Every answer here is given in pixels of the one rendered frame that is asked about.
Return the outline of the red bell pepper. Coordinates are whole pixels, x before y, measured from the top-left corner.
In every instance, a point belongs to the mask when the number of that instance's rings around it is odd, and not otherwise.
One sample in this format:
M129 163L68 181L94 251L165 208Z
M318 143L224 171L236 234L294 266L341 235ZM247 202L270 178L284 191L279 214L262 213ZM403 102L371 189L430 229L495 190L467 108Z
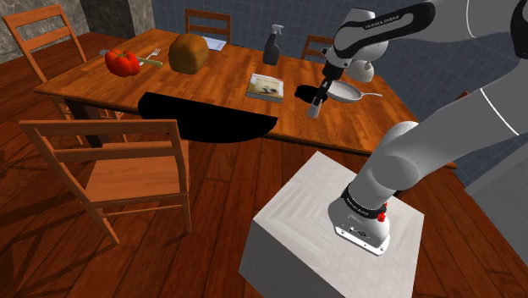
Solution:
M139 74L140 64L150 64L162 67L162 62L151 60L149 58L138 58L131 51L121 52L118 49L101 50L100 54L105 59L105 64L108 71L119 77L128 77Z

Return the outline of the black spray bottle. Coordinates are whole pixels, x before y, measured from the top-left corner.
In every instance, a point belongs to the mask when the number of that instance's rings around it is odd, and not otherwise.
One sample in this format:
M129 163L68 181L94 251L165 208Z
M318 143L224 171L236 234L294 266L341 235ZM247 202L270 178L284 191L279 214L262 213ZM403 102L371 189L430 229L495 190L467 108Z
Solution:
M262 62L267 65L275 66L278 64L280 48L276 44L277 35L281 34L282 25L272 25L272 33L267 38L264 46Z

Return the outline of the silver frying pan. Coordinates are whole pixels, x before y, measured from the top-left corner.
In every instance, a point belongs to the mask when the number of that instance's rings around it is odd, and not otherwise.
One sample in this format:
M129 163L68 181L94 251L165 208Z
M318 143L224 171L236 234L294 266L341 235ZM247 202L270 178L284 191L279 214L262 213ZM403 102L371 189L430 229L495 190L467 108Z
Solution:
M351 103L357 102L364 96L380 97L381 94L372 92L362 92L355 86L344 81L334 80L327 90L327 95L333 100Z

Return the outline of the brown bread loaf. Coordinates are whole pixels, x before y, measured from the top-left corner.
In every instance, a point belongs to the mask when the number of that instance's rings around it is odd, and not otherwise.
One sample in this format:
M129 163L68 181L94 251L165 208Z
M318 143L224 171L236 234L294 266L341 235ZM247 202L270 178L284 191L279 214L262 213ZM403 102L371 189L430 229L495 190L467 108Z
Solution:
M169 47L168 61L175 72L194 75L208 59L209 47L202 36L179 35Z

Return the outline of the wooden dining table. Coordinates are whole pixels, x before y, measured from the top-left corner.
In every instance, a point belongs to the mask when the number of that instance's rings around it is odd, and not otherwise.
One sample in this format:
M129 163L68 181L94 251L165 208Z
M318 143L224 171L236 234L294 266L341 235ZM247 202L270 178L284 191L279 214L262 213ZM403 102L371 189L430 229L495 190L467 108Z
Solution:
M269 138L357 153L372 152L393 125L415 120L380 76L370 83L354 83L365 94L358 102L329 99L317 118L311 119L308 103L295 97L294 91L301 85L318 86L323 79L322 64L281 57L278 65L268 66L262 63L260 51L245 47L226 45L219 52L211 51L196 74L176 73L168 65L168 48L175 38L173 32L151 29L117 46L140 57L160 48L161 68L143 66L138 75L120 78L109 73L103 56L97 56L34 90L83 108L100 106L125 113L137 113L138 101L147 91L182 97L274 116L278 121L267 133ZM283 101L248 98L245 93L253 73L282 79Z

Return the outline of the silver fork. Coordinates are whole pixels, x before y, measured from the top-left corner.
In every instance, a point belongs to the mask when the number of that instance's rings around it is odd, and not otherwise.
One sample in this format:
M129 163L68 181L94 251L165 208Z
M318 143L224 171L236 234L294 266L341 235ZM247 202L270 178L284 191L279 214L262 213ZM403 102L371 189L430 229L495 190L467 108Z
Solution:
M146 59L149 59L149 58L152 57L152 56L157 56L157 55L159 54L159 52L160 52L160 49L159 49L159 48L156 48L156 49L155 49L155 50L154 50L154 51L153 51L153 52L152 52L152 53L151 53Z

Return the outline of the wooden slat-back chair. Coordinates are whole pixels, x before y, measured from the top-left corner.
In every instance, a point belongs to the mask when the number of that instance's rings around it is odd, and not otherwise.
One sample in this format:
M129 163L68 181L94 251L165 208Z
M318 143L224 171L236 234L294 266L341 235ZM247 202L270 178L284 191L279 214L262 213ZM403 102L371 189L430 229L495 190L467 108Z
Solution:
M87 61L97 55L102 46L115 47L124 42L123 38L93 32L77 36L62 6L58 3L5 15L2 20L31 68L43 82L48 78L42 73L34 59L34 52L40 58L51 55L61 65L79 60L80 64L85 66ZM28 36L20 34L20 29L27 30L37 24L52 27Z
M305 46L301 55L302 59L305 59L307 56L312 57L319 57L323 58L324 55L321 53L321 50L316 50L314 48L310 48L311 43L319 43L324 45L332 45L333 44L333 38L325 37L325 36L315 36L315 35L308 35L306 37Z
M22 120L19 126L112 243L110 217L180 207L191 231L189 142L174 119ZM169 141L55 149L53 135L167 134Z
M190 18L202 18L202 19L213 19L221 20L226 23L225 28L217 28L204 25L192 25L190 23ZM231 16L229 14L221 14L215 12L209 12L194 8L186 8L184 11L184 22L185 22L185 32L190 33L191 31L197 31L202 33L212 33L223 35L227 37L227 43L231 44Z

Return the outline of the book with pale cover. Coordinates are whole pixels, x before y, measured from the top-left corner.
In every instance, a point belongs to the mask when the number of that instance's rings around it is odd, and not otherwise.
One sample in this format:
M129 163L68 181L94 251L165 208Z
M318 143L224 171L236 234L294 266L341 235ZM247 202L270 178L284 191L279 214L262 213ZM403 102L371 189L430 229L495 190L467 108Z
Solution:
M253 73L245 95L255 99L282 103L283 81L271 76Z

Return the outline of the grey white robot stand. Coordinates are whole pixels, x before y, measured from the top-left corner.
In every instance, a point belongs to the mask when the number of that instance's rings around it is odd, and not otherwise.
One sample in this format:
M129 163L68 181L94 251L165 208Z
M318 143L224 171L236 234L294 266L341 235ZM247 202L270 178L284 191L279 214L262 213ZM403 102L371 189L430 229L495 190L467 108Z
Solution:
M253 217L239 273L263 298L411 298L424 216L391 197L379 257L338 236L327 208L354 177L316 152Z

